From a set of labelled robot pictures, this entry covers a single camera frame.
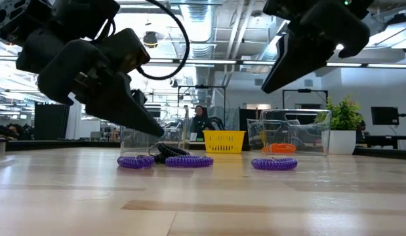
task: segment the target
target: potted plant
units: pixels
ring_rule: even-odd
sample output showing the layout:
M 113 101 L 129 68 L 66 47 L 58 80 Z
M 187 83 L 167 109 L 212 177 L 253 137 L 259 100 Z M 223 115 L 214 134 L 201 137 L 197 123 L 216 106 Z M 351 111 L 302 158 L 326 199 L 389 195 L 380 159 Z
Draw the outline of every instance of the potted plant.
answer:
M 350 95 L 345 97 L 339 104 L 333 104 L 327 100 L 327 110 L 332 112 L 331 131 L 322 132 L 323 144 L 329 138 L 328 153 L 335 155 L 351 155 L 355 148 L 355 131 L 363 117 L 358 113 L 359 105 L 350 100 Z M 320 113 L 316 122 L 320 123 L 325 115 Z

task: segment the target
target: clear plastic container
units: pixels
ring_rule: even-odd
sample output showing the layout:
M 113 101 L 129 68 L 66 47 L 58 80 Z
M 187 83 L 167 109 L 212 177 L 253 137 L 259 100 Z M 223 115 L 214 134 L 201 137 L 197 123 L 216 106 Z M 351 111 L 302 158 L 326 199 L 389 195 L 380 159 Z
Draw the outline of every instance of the clear plastic container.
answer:
M 327 155 L 331 117 L 320 109 L 264 110 L 260 120 L 247 121 L 250 146 L 266 154 Z
M 186 142 L 190 123 L 188 108 L 161 106 L 146 107 L 146 109 L 158 117 L 157 122 L 165 130 L 164 135 L 159 138 L 131 128 L 121 127 L 122 156 L 148 155 L 149 149 L 157 143 L 165 143 L 182 149 L 188 148 L 189 142 Z

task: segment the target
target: green plant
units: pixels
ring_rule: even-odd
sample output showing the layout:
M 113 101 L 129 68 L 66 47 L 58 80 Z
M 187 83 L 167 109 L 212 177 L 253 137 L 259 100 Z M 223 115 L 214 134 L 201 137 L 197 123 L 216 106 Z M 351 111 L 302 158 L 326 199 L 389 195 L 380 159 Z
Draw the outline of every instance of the green plant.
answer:
M 350 95 L 345 97 L 339 104 L 333 104 L 331 99 L 327 100 L 327 110 L 332 112 L 331 130 L 356 130 L 363 117 L 358 113 L 359 105 L 350 100 Z M 319 113 L 315 122 L 321 123 L 325 120 L 327 113 Z

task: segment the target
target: orange coiled keychain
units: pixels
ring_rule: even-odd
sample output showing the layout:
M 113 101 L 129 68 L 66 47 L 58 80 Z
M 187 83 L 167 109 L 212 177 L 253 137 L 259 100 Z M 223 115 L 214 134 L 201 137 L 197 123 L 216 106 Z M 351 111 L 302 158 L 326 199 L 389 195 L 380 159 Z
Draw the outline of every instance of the orange coiled keychain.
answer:
M 294 153 L 296 146 L 293 144 L 270 144 L 261 150 L 263 153 Z

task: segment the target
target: purple spiral wristband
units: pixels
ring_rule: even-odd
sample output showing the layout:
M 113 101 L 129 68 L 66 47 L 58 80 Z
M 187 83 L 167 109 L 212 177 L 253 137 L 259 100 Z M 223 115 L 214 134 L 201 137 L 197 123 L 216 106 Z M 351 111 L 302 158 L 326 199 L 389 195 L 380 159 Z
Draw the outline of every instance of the purple spiral wristband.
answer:
M 147 168 L 155 163 L 153 157 L 138 156 L 138 157 L 118 157 L 118 165 L 125 168 Z
M 166 165 L 168 167 L 209 167 L 213 165 L 213 158 L 210 157 L 198 157 L 193 155 L 181 155 L 177 157 L 169 157 L 166 159 Z
M 292 170 L 297 167 L 297 160 L 294 158 L 253 159 L 251 164 L 258 170 Z

